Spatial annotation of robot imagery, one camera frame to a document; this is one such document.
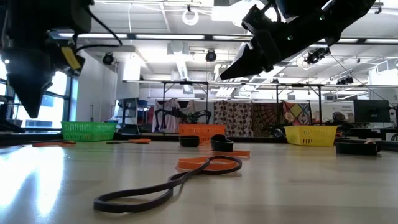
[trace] spider web decoration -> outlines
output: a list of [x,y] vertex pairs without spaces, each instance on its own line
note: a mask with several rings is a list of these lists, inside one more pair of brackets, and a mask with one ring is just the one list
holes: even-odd
[[255,103],[253,104],[253,132],[254,137],[268,137],[272,133],[265,130],[278,122],[276,103]]

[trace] black rubber band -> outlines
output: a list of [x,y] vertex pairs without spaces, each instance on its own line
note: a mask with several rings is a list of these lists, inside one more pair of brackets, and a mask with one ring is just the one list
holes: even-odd
[[[235,161],[237,162],[237,166],[228,169],[228,170],[216,170],[216,171],[209,171],[205,170],[206,167],[210,165],[210,161],[215,160],[215,159],[226,159],[229,161]],[[210,157],[205,163],[203,163],[202,166],[199,168],[190,171],[190,172],[182,172],[179,174],[174,174],[173,176],[169,177],[167,180],[167,183],[164,184],[159,184],[155,185],[152,187],[144,187],[140,189],[131,189],[131,190],[121,190],[118,192],[112,192],[108,194],[101,195],[94,199],[94,210],[101,211],[101,212],[109,212],[109,213],[137,213],[137,212],[143,212],[146,210],[150,210],[156,207],[161,206],[164,204],[166,201],[168,201],[170,198],[173,197],[173,188],[182,185],[187,181],[189,178],[191,178],[194,175],[222,175],[222,174],[229,174],[232,172],[236,172],[242,168],[242,161],[238,158],[234,157],[228,157],[228,156],[213,156]],[[113,202],[108,202],[110,200],[115,200],[118,198],[123,198],[123,197],[132,197],[132,196],[138,196],[138,195],[147,195],[147,194],[152,194],[155,192],[161,192],[167,190],[166,193],[161,195],[160,197],[157,197],[150,202],[145,202],[145,203],[140,203],[140,204],[135,204],[135,205],[126,205],[126,204],[121,204],[121,203],[113,203]]]

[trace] wall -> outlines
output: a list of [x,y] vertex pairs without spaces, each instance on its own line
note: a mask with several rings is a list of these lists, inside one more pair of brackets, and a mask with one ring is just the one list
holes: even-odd
[[135,98],[139,95],[138,83],[123,83],[124,62],[118,64],[118,84],[116,89],[116,99]]
[[107,121],[113,113],[118,76],[86,52],[82,51],[81,56],[86,62],[72,93],[71,110],[75,105],[76,112],[72,111],[71,120],[89,121],[93,105],[94,121]]

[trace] plastic basket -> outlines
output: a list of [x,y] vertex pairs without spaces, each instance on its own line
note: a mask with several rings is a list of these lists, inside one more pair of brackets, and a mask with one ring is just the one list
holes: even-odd
[[337,126],[285,127],[287,142],[299,146],[333,146]]
[[207,144],[214,135],[225,134],[225,125],[180,124],[179,130],[180,136],[199,136],[200,144]]
[[62,122],[64,140],[107,141],[112,140],[116,124],[98,122]]

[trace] orange object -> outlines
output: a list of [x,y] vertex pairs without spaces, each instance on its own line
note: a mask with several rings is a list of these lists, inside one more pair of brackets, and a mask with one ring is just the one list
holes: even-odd
[[149,144],[152,140],[150,139],[130,139],[129,142],[131,143],[138,143],[138,144]]
[[[177,162],[178,169],[195,170],[199,168],[203,163],[207,161],[210,156],[197,157],[197,158],[182,158]],[[228,170],[233,169],[237,165],[237,162],[226,160],[226,159],[215,159],[205,170]]]
[[233,152],[216,152],[210,151],[214,156],[229,156],[229,157],[247,157],[250,158],[250,151],[234,150]]
[[180,124],[180,136],[199,136],[200,144],[206,144],[216,134],[225,134],[225,125]]
[[33,147],[52,147],[52,146],[72,146],[75,145],[75,141],[59,141],[59,142],[37,142],[33,143]]

